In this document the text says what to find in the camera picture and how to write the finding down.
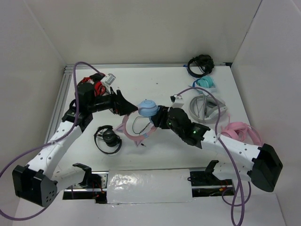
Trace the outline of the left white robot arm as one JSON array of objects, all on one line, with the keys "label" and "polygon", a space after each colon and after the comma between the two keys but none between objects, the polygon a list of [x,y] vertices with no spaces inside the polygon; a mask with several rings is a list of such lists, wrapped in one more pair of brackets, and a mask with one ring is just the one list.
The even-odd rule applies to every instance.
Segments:
[{"label": "left white robot arm", "polygon": [[95,87],[91,83],[78,84],[75,95],[76,99],[70,103],[51,140],[25,166],[17,165],[12,172],[16,196],[41,207],[48,207],[57,193],[73,184],[83,188],[92,184],[92,169],[84,164],[75,163],[67,170],[56,171],[69,147],[92,121],[92,114],[110,110],[123,116],[138,109],[122,96],[120,90],[95,96]]}]

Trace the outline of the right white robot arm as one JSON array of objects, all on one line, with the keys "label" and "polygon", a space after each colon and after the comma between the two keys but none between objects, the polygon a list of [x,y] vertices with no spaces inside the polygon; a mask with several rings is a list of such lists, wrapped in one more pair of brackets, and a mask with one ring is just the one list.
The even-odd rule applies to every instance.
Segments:
[{"label": "right white robot arm", "polygon": [[208,126],[192,122],[181,108],[160,106],[150,119],[156,128],[171,129],[190,146],[230,154],[236,164],[241,164],[234,170],[233,166],[227,168],[216,160],[211,161],[205,173],[209,184],[215,185],[230,175],[239,174],[241,180],[249,181],[265,192],[274,191],[283,164],[271,145],[250,145],[218,134]]}]

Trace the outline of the blue pink cat-ear headphones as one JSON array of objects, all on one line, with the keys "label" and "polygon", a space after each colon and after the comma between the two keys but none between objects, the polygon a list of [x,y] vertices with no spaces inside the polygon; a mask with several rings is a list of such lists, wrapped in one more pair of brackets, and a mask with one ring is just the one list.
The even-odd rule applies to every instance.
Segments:
[{"label": "blue pink cat-ear headphones", "polygon": [[[150,123],[153,124],[151,121],[151,117],[154,116],[158,112],[158,105],[152,100],[143,100],[138,106],[137,112],[139,113],[140,116],[142,117],[147,117],[150,120]],[[114,131],[117,133],[122,133],[124,134],[128,139],[132,140],[136,146],[140,145],[145,139],[147,139],[153,132],[156,131],[156,127],[153,126],[151,127],[150,131],[145,132],[139,136],[133,136],[130,135],[127,132],[127,121],[129,119],[129,115],[125,115],[122,119],[122,123],[118,125]]]}]

